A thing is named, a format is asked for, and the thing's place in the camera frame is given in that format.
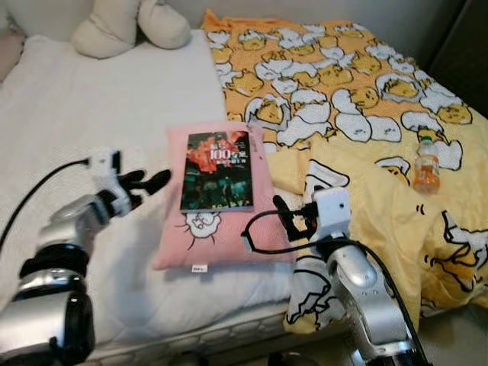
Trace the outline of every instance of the yellow blanket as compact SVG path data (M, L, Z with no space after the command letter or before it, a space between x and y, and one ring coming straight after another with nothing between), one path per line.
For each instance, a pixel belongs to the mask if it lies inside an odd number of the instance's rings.
M347 187L351 236L384 260L415 324L421 308L488 307L485 118L350 21L208 11L203 28L228 118L265 128L275 186L305 201L317 185ZM421 136L441 167L440 191L428 197L411 188ZM318 316L285 323L311 332Z

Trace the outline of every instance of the book cover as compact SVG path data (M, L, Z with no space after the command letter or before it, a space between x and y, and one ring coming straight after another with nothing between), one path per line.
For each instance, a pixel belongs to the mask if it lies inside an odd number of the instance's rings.
M252 209L251 151L246 131L188 136L181 212Z

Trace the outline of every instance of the orange juice bottle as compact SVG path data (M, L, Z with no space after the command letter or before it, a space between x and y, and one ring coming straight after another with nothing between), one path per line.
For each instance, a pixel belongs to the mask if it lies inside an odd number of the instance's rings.
M420 139L420 146L417 153L419 157L415 161L413 188L423 194L437 193L441 186L439 159L430 136L423 136Z

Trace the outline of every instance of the plush toy leg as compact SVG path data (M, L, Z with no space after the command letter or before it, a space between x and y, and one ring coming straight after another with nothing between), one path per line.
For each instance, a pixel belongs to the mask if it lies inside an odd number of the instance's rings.
M138 21L149 40L161 48L183 47L191 38L188 21L164 0L143 0Z
M134 47L140 0L96 0L90 17L72 36L83 55L99 59L116 56Z

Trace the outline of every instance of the white bed sheet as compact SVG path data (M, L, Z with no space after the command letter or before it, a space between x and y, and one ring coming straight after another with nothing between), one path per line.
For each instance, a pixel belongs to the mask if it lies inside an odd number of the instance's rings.
M123 150L123 170L169 166L169 125L226 118L204 34L175 51L148 43L112 59L89 59L69 43L27 40L21 61L0 88L0 222L49 170L91 148ZM25 207L0 259L0 307L14 293L39 228L57 208L93 192L89 174L71 168ZM289 265L240 265L152 271L165 192L101 233L88 269L100 346L126 347L209 325L237 310L290 296Z

